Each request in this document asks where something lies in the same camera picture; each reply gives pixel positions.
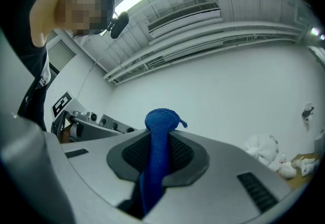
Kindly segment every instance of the black shirt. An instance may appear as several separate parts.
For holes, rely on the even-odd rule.
[[[12,48],[35,77],[30,86],[18,114],[36,122],[46,131],[44,124],[44,101],[46,88],[36,89],[46,61],[46,47],[34,46],[30,36],[29,14],[36,0],[7,0],[3,4],[1,27]]]

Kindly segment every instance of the dark hair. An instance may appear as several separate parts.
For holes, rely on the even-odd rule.
[[[90,30],[77,30],[76,33],[73,34],[73,37],[80,37],[85,35],[98,35],[103,32],[112,21],[112,17],[115,10],[115,0],[106,0],[105,2],[101,2],[101,10],[102,17],[100,23],[93,24],[93,28]]]

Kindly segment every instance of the black sign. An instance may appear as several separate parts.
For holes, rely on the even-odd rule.
[[[71,100],[69,93],[65,93],[56,104],[52,107],[54,117],[56,117]]]

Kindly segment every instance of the air conditioner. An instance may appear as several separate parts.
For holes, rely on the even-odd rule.
[[[219,17],[221,17],[220,7],[217,3],[204,3],[166,15],[149,24],[148,30],[149,34],[156,39],[178,28]]]

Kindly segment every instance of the white wall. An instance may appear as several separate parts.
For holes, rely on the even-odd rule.
[[[309,130],[301,116],[308,101],[315,107]],[[292,159],[312,152],[325,127],[325,71],[305,47],[254,45],[121,84],[105,114],[142,129],[156,108],[175,110],[188,123],[186,131],[239,147],[251,135],[272,134]]]
[[[79,53],[69,61],[49,86],[44,104],[47,131],[50,131],[53,122],[50,108],[67,90],[73,97],[78,98],[88,111],[96,113],[99,122],[106,110],[105,104],[114,85],[103,80],[106,72],[93,64],[94,62],[86,54]]]

